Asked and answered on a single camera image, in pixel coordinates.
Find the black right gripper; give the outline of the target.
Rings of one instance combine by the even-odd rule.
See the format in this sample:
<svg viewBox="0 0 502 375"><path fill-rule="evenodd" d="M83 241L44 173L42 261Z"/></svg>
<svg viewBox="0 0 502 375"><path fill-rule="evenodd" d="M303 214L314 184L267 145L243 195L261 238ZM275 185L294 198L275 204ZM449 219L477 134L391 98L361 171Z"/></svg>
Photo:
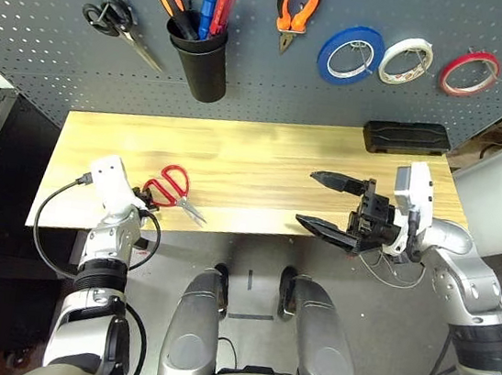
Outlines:
<svg viewBox="0 0 502 375"><path fill-rule="evenodd" d="M347 232L327 220L296 214L296 220L305 230L331 245L357 254L396 242L400 233L395 223L396 209L387 197L376 193L375 180L357 180L329 171L313 171L310 177L336 192L361 195L362 198L357 210L349 216Z"/></svg>

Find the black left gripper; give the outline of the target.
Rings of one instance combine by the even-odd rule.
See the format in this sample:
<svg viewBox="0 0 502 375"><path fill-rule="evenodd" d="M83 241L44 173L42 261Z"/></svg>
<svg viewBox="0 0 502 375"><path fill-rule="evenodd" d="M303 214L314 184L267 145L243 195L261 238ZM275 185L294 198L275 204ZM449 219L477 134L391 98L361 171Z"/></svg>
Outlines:
<svg viewBox="0 0 502 375"><path fill-rule="evenodd" d="M160 207L154 202L152 198L150 188L140 189L139 187L133 187L132 192L140 201L143 202L148 211L155 212L160 210Z"/></svg>

